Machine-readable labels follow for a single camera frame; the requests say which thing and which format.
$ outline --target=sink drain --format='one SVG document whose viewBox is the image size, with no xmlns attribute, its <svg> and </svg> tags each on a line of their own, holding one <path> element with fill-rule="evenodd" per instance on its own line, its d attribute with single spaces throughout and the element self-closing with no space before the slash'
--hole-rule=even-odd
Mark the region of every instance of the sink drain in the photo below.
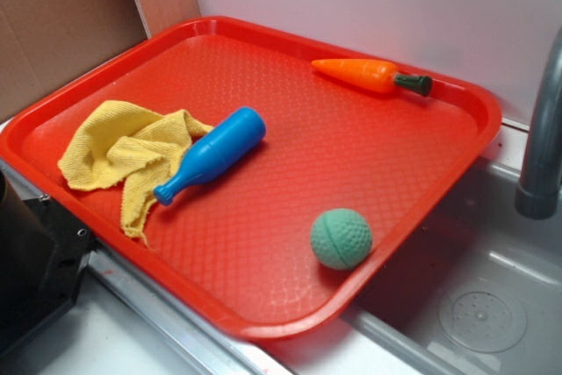
<svg viewBox="0 0 562 375">
<path fill-rule="evenodd" d="M 527 328 L 521 302 L 483 281 L 458 285 L 445 293 L 439 303 L 439 321 L 453 342 L 484 353 L 515 346 Z"/>
</svg>

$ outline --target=white wall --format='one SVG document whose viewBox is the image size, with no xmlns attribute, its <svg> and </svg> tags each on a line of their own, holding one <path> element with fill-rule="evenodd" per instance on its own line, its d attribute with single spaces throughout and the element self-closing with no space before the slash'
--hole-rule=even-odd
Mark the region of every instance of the white wall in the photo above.
<svg viewBox="0 0 562 375">
<path fill-rule="evenodd" d="M 562 0 L 198 0 L 226 15 L 489 89 L 523 123 L 562 25 Z"/>
</svg>

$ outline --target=tray rim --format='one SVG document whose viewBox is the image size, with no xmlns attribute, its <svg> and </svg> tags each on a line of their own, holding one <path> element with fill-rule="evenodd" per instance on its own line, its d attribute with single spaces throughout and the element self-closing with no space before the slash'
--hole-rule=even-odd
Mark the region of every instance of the tray rim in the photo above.
<svg viewBox="0 0 562 375">
<path fill-rule="evenodd" d="M 229 34 L 238 31 L 245 32 L 248 38 L 245 41 L 260 47 L 268 48 L 268 45 L 272 41 L 278 42 L 279 40 L 288 42 L 286 43 L 287 48 L 289 48 L 289 45 L 294 45 L 295 43 L 303 46 L 306 45 L 306 53 L 304 56 L 307 57 L 301 57 L 303 60 L 326 57 L 327 52 L 329 52 L 333 57 L 337 54 L 340 57 L 365 57 L 379 59 L 373 55 L 358 53 L 346 48 L 336 47 L 317 40 L 310 40 L 305 37 L 281 32 L 279 30 L 252 24 L 235 18 L 212 16 L 187 20 L 172 26 L 152 39 L 145 40 L 139 45 L 132 47 L 123 54 L 120 54 L 99 67 L 91 70 L 90 72 L 77 78 L 75 81 L 56 90 L 39 102 L 23 110 L 14 117 L 0 133 L 0 155 L 14 169 L 20 172 L 23 177 L 27 178 L 42 191 L 48 192 L 49 195 L 61 202 L 72 213 L 84 220 L 83 214 L 87 212 L 87 208 L 85 206 L 82 206 L 75 197 L 69 195 L 62 187 L 53 182 L 51 179 L 43 177 L 37 168 L 33 167 L 23 157 L 17 154 L 17 145 L 19 144 L 19 140 L 23 139 L 25 133 L 29 134 L 38 125 L 49 121 L 60 110 L 66 110 L 69 106 L 80 101 L 80 99 L 89 96 L 91 92 L 95 92 L 112 82 L 116 77 L 118 77 L 116 76 L 116 72 L 120 75 L 124 75 L 127 71 L 139 67 L 143 62 L 152 59 L 156 55 L 164 52 L 168 48 L 172 48 L 177 43 L 186 40 L 187 38 L 215 34 L 229 37 Z M 250 34 L 256 33 L 259 34 L 259 37 L 248 37 Z M 393 251 L 408 238 L 409 234 L 419 224 L 419 219 L 417 217 L 412 218 L 412 216 L 419 216 L 421 214 L 425 216 L 429 212 L 424 206 L 422 206 L 424 202 L 423 200 L 425 198 L 432 198 L 432 202 L 435 202 L 436 205 L 436 203 L 478 158 L 479 154 L 484 150 L 487 144 L 499 132 L 501 126 L 501 109 L 494 96 L 489 91 L 456 78 L 443 76 L 425 69 L 418 69 L 396 61 L 394 62 L 403 71 L 412 74 L 424 73 L 432 76 L 436 81 L 453 85 L 457 89 L 461 88 L 466 96 L 470 97 L 470 101 L 468 97 L 448 96 L 446 92 L 441 96 L 433 97 L 432 99 L 455 105 L 470 114 L 477 123 L 478 134 L 472 141 L 470 148 L 466 149 L 455 160 L 455 162 L 449 167 L 448 171 L 440 177 L 431 189 L 421 196 L 421 200 L 416 203 L 413 209 L 411 209 L 405 218 L 403 218 L 393 229 L 392 232 L 398 231 L 399 233 L 406 233 L 406 235 L 402 235 L 400 237 L 396 236 L 399 237 L 399 241 L 397 242 L 397 245 L 394 245 L 395 247 L 393 247 Z M 485 111 L 485 116 L 479 116 L 477 118 L 475 113 L 479 111 Z M 115 249 L 125 259 L 136 265 L 150 277 L 157 280 L 159 284 L 172 292 L 172 294 L 177 296 L 188 306 L 192 306 L 191 301 L 185 300 L 182 295 L 178 294 L 178 292 L 184 291 L 186 288 L 189 289 L 191 300 L 199 304 L 205 304 L 204 306 L 194 306 L 198 312 L 203 314 L 207 319 L 215 323 L 220 328 L 225 329 L 228 333 L 248 340 L 290 337 L 306 332 L 309 329 L 315 328 L 332 320 L 353 300 L 355 295 L 366 285 L 369 279 L 377 272 L 384 261 L 388 259 L 393 252 L 391 251 L 388 253 L 388 250 L 381 250 L 380 247 L 375 249 L 368 260 L 363 262 L 349 274 L 342 285 L 336 290 L 335 294 L 327 302 L 312 311 L 310 314 L 284 323 L 263 324 L 246 320 L 240 317 L 240 315 L 234 317 L 234 315 L 237 314 L 230 310 L 230 308 L 228 308 L 228 310 L 231 311 L 230 313 L 225 312 L 225 308 L 227 306 L 219 306 L 217 300 L 210 293 L 200 288 L 196 283 L 190 281 L 188 278 L 185 278 L 175 272 L 159 256 L 155 256 L 147 249 L 131 249 L 131 240 L 126 238 L 124 235 L 118 237 L 110 236 L 110 239 L 105 238 L 99 233 L 106 233 L 105 231 L 108 230 L 111 232 L 115 230 L 115 227 L 107 224 L 105 221 L 97 218 L 96 216 L 86 220 L 87 221 L 85 221 L 85 223 L 90 225 L 94 233 L 96 233 L 104 243 L 106 243 L 110 248 Z M 380 261 L 380 255 L 386 256 L 386 258 Z M 142 265 L 141 262 L 144 260 L 149 260 L 150 268 L 145 268 Z"/>
</svg>

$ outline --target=cardboard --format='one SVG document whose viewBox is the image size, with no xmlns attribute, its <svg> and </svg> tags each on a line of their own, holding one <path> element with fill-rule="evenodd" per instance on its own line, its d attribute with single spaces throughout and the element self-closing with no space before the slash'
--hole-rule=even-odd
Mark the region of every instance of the cardboard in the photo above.
<svg viewBox="0 0 562 375">
<path fill-rule="evenodd" d="M 0 122 L 145 38 L 134 0 L 0 0 Z"/>
</svg>

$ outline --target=sink basin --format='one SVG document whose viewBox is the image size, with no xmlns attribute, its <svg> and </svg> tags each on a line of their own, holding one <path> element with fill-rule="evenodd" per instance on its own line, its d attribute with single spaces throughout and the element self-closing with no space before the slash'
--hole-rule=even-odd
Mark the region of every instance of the sink basin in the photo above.
<svg viewBox="0 0 562 375">
<path fill-rule="evenodd" d="M 562 210 L 520 216 L 517 178 L 479 159 L 355 305 L 460 373 L 562 373 Z"/>
</svg>

